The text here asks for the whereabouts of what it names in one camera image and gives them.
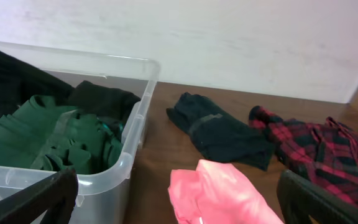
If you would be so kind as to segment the red plaid shirt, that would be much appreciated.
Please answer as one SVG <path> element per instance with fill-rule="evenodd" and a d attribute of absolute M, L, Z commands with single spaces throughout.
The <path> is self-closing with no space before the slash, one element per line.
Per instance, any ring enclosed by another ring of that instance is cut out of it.
<path fill-rule="evenodd" d="M 292 172 L 358 208 L 358 133 L 331 117 L 306 123 L 261 106 L 251 109 L 249 126 L 275 145 L 279 161 Z"/>

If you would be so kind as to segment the pink cloth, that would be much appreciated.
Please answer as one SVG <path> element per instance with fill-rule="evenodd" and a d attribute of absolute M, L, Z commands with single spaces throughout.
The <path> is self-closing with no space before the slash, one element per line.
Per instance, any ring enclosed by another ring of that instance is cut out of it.
<path fill-rule="evenodd" d="M 232 164 L 201 159 L 195 170 L 172 170 L 168 193 L 178 223 L 282 222 Z"/>

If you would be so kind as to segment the black cloth with band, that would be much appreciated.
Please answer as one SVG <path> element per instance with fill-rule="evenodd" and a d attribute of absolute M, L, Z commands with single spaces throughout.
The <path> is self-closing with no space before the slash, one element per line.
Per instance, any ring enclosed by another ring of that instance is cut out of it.
<path fill-rule="evenodd" d="M 110 117 L 126 124 L 134 105 L 141 99 L 132 92 L 81 82 L 68 97 L 68 104 L 88 113 Z"/>

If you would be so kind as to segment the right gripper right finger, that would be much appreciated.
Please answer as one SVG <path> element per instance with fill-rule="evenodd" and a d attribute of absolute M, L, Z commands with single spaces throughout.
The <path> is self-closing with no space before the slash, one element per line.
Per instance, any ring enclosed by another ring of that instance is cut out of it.
<path fill-rule="evenodd" d="M 277 197 L 285 223 L 358 224 L 358 209 L 290 170 L 281 173 Z"/>

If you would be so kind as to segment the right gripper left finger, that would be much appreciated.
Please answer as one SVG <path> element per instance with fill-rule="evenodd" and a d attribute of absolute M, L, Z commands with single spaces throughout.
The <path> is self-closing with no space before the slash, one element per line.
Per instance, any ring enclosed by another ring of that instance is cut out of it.
<path fill-rule="evenodd" d="M 68 223 L 77 195 L 75 170 L 61 170 L 0 201 L 0 223 Z"/>

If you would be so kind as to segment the dark cloth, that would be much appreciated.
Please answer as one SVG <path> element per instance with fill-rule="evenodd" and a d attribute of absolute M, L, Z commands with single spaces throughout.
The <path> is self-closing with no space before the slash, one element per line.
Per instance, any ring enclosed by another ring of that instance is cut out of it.
<path fill-rule="evenodd" d="M 206 96 L 181 95 L 166 109 L 169 120 L 186 133 L 201 155 L 215 162 L 240 162 L 268 169 L 274 145 L 256 129 L 237 120 Z"/>

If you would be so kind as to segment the large black shirt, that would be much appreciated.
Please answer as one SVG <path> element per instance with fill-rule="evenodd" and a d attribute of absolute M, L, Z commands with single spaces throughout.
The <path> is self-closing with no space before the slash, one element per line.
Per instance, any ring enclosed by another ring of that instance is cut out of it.
<path fill-rule="evenodd" d="M 15 112 L 34 95 L 68 98 L 73 87 L 0 51 L 0 117 Z"/>

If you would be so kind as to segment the green cloth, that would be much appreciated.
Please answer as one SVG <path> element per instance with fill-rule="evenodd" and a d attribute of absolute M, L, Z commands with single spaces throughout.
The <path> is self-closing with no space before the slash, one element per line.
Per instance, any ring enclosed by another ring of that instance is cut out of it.
<path fill-rule="evenodd" d="M 0 117 L 0 166 L 97 174 L 117 162 L 122 130 L 119 120 L 34 95 Z"/>

